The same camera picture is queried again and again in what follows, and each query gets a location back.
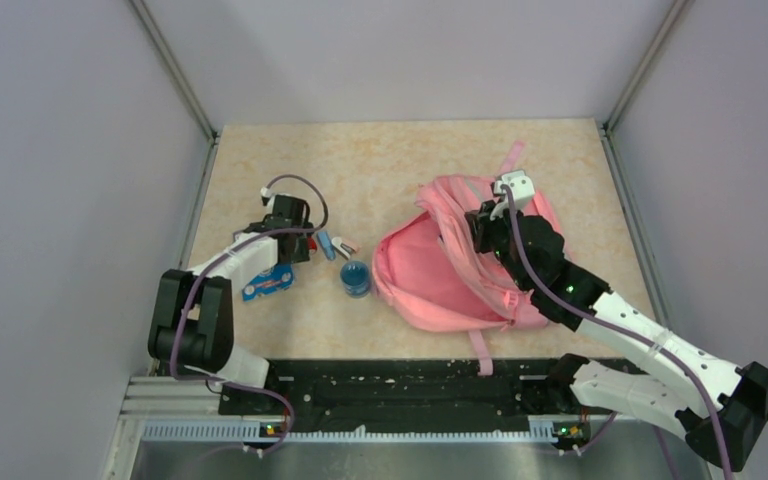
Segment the pink student backpack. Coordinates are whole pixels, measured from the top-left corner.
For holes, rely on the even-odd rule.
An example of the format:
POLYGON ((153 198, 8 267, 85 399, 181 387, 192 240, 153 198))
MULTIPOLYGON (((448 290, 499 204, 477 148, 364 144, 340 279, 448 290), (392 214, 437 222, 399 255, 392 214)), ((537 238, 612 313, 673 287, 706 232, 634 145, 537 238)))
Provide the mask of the pink student backpack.
POLYGON ((494 180, 450 174, 422 185, 419 215, 386 234, 371 262, 379 296, 413 327, 468 333, 481 376, 493 372, 484 330, 540 329, 549 322, 503 266, 472 245, 465 215, 492 199, 494 180))

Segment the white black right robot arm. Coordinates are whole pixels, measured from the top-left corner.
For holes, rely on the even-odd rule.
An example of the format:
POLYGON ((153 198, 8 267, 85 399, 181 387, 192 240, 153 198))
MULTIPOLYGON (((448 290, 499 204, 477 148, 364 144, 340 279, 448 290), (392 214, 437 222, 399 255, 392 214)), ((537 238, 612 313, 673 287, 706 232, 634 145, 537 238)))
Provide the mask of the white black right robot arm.
POLYGON ((542 316, 609 346, 639 370, 627 374, 566 354, 546 385, 554 409, 630 415, 682 438, 724 474, 744 470, 768 422, 766 366, 718 358, 648 318, 567 259, 563 236, 542 216, 510 214, 489 200, 465 219, 475 251, 492 254, 542 316))

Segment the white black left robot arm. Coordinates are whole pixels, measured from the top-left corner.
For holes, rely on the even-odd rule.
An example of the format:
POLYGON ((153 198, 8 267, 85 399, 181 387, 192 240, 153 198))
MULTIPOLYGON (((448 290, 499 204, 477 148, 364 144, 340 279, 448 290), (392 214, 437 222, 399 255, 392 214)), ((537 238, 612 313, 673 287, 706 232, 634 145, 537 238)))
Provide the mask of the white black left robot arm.
POLYGON ((235 343, 234 298, 262 273, 308 261, 313 228, 303 199, 278 194, 266 206, 210 260, 161 276, 147 340, 156 360, 243 385, 243 401, 262 414, 277 407, 281 388, 266 359, 235 343))

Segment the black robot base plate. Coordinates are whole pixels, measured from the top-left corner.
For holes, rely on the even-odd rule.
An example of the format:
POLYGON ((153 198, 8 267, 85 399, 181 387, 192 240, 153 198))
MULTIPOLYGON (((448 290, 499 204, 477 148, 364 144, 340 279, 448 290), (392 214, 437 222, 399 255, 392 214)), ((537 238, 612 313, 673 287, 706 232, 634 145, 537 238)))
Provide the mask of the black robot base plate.
POLYGON ((264 394, 222 390, 225 416, 293 411, 294 433, 524 432, 533 416, 602 414, 547 381, 554 358, 496 360, 489 376, 465 359, 313 360, 270 363, 264 394))

